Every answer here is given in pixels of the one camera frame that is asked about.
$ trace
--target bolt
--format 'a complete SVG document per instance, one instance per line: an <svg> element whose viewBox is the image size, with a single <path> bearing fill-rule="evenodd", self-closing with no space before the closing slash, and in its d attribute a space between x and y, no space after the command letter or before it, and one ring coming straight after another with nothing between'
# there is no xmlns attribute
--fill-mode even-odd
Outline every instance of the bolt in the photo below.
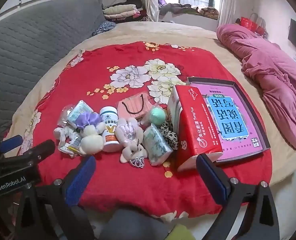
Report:
<svg viewBox="0 0 296 240"><path fill-rule="evenodd" d="M239 180L237 179L237 178L231 178L230 179L230 182L232 183L232 184L238 184L239 183Z"/></svg>
<svg viewBox="0 0 296 240"><path fill-rule="evenodd" d="M262 187L267 187L268 184L267 184L265 181L262 181L262 182L261 182L261 186L262 186Z"/></svg>
<svg viewBox="0 0 296 240"><path fill-rule="evenodd" d="M31 185L31 183L30 183L30 182L28 182L28 183L25 185L25 187L26 187L26 188L31 188L31 187L32 187L32 185Z"/></svg>
<svg viewBox="0 0 296 240"><path fill-rule="evenodd" d="M59 186L63 181L61 179L56 179L54 185Z"/></svg>

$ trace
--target green ball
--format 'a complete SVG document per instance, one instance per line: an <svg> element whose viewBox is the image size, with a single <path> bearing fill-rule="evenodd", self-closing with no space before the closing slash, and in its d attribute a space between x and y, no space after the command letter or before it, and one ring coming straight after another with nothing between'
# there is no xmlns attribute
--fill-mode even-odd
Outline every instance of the green ball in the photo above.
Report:
<svg viewBox="0 0 296 240"><path fill-rule="evenodd" d="M162 125L166 121L166 113L160 107L152 109L150 112L150 122L156 126Z"/></svg>

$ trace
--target rolled pink blanket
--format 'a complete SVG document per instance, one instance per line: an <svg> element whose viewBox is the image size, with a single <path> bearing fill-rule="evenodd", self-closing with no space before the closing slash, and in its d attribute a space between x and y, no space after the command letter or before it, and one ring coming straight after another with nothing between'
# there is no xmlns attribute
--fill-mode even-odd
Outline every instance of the rolled pink blanket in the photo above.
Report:
<svg viewBox="0 0 296 240"><path fill-rule="evenodd" d="M217 37L242 59L242 72L258 83L280 132L296 149L296 62L277 44L239 25L222 25Z"/></svg>

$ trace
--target white bottle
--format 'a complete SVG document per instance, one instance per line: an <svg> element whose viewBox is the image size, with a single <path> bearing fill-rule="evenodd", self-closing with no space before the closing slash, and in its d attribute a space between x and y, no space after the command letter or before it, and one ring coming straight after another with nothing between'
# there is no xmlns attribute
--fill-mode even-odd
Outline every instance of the white bottle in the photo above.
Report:
<svg viewBox="0 0 296 240"><path fill-rule="evenodd" d="M104 139L104 152L117 152L122 149L122 145L115 137L118 114L117 109L112 106L105 106L100 110L100 116L106 128L102 134Z"/></svg>

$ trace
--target barcode label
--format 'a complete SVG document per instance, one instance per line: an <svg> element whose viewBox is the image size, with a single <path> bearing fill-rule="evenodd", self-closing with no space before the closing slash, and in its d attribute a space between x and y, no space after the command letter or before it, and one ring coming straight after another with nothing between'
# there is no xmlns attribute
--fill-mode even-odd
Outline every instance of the barcode label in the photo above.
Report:
<svg viewBox="0 0 296 240"><path fill-rule="evenodd" d="M82 137L80 135L77 135L74 139L72 139L70 146L78 150L81 139Z"/></svg>

